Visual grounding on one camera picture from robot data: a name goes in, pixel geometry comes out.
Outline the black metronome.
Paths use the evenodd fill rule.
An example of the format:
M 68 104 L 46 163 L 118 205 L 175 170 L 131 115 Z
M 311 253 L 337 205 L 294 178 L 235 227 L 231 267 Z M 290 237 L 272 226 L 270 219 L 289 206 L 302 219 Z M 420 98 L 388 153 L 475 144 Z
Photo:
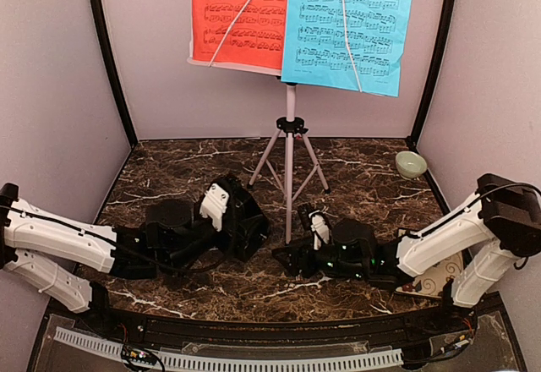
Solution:
M 220 177 L 216 183 L 229 193 L 227 211 L 217 247 L 225 254 L 235 231 L 236 241 L 230 255 L 242 262 L 249 261 L 264 244 L 270 233 L 270 221 L 253 195 L 232 174 Z

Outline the white music stand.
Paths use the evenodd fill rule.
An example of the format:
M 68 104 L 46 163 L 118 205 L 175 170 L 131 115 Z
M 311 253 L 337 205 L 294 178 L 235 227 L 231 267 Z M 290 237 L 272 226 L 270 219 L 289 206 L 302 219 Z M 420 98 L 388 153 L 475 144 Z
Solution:
M 285 128 L 278 129 L 277 135 L 283 136 L 285 139 L 285 176 L 279 180 L 279 185 L 282 192 L 285 195 L 286 202 L 291 205 L 293 201 L 299 196 L 299 189 L 295 188 L 292 180 L 292 165 L 293 165 L 293 146 L 296 138 L 304 138 L 306 133 L 302 129 L 296 128 L 298 118 L 295 114 L 295 106 L 297 100 L 296 89 L 300 84 L 284 82 L 287 87 L 287 113 L 284 118 Z

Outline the red sheet music paper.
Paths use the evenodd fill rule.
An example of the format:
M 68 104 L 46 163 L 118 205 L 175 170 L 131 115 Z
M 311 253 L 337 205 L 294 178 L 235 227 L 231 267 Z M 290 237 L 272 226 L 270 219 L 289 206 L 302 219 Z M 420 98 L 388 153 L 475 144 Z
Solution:
M 189 62 L 281 73 L 287 0 L 192 0 Z

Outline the blue sheet music paper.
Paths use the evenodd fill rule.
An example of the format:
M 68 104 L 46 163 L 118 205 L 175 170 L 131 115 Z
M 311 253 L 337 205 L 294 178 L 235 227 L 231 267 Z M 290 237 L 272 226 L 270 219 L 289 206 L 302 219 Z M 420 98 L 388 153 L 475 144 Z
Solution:
M 287 0 L 281 79 L 397 97 L 412 0 Z

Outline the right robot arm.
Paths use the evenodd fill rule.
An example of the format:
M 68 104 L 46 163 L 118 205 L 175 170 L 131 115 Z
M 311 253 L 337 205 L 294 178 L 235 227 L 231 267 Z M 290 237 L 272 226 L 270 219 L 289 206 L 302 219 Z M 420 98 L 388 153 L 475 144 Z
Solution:
M 387 243 L 374 229 L 345 218 L 329 227 L 320 211 L 303 214 L 310 238 L 274 249 L 290 276 L 362 280 L 385 290 L 413 282 L 429 268 L 474 245 L 468 266 L 447 282 L 449 300 L 431 315 L 431 325 L 448 333 L 510 268 L 520 270 L 540 252 L 540 190 L 529 183 L 485 173 L 455 210 L 420 231 L 406 230 Z

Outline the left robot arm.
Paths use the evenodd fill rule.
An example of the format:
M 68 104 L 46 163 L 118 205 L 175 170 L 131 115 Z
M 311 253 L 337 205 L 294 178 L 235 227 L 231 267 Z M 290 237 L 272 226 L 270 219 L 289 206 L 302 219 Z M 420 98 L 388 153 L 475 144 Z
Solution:
M 228 259 L 248 261 L 263 245 L 270 222 L 235 177 L 216 179 L 195 204 L 163 200 L 148 207 L 138 227 L 98 226 L 44 211 L 1 188 L 1 268 L 25 279 L 69 311 L 85 313 L 102 335 L 119 327 L 108 292 L 79 278 L 54 257 L 127 280 L 159 273 L 188 276 L 211 271 Z

